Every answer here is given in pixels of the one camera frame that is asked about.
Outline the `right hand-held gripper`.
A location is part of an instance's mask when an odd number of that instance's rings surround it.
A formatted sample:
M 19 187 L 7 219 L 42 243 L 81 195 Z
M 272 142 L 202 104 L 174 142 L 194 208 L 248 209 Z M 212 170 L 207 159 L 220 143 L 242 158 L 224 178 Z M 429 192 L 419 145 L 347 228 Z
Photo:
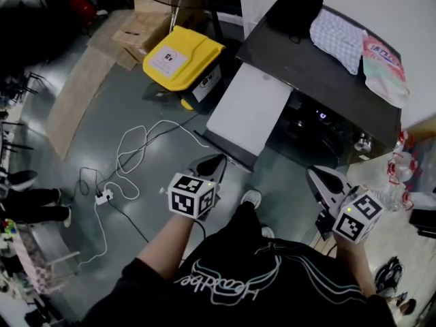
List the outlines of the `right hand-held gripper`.
M 315 201 L 322 207 L 315 225 L 324 240 L 338 234 L 357 244 L 369 235 L 385 211 L 372 191 L 351 184 L 337 170 L 310 166 L 306 178 Z

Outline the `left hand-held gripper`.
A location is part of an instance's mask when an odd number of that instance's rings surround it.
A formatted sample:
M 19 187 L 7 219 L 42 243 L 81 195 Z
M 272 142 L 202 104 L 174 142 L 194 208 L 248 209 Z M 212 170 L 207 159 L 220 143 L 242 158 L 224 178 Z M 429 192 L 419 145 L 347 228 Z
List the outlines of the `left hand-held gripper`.
M 217 195 L 227 167 L 223 154 L 207 155 L 177 172 L 168 185 L 169 211 L 204 221 L 219 201 Z

